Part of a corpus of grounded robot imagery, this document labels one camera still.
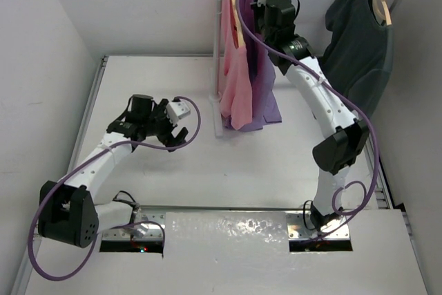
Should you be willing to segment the purple t shirt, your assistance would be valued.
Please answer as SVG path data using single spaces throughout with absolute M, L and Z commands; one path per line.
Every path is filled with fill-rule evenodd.
M 237 8 L 240 8 L 243 21 L 251 32 L 255 32 L 253 10 L 251 9 L 251 3 L 253 2 L 254 0 L 240 0 L 239 4 L 236 5 Z M 253 115 L 252 122 L 237 131 L 256 131 L 260 130 L 264 125 L 280 123 L 282 121 L 272 91 L 276 74 L 273 64 L 268 57 L 268 51 L 250 38 L 243 28 L 242 32 L 247 49 Z M 229 119 L 223 117 L 223 123 L 226 128 L 233 129 Z

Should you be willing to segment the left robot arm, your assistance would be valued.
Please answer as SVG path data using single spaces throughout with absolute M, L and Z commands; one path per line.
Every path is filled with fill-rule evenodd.
M 190 113 L 188 104 L 179 97 L 155 102 L 148 95 L 132 95 L 93 152 L 61 180 L 48 181 L 42 186 L 39 235 L 85 248 L 98 233 L 131 224 L 137 205 L 117 198 L 97 204 L 95 197 L 100 187 L 114 168 L 148 137 L 157 138 L 159 150 L 174 151 L 185 145 L 187 128 L 177 134 L 174 130 Z

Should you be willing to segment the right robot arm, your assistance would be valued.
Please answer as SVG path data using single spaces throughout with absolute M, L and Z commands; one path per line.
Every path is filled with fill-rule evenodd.
M 341 191 L 350 167 L 367 141 L 369 128 L 365 120 L 358 120 L 340 98 L 327 89 L 328 81 L 309 43 L 294 32 L 298 7 L 292 0 L 255 0 L 251 8 L 255 31 L 272 49 L 271 63 L 300 92 L 324 137 L 312 150 L 319 176 L 309 216 L 314 229 L 320 231 L 338 219 L 343 210 Z

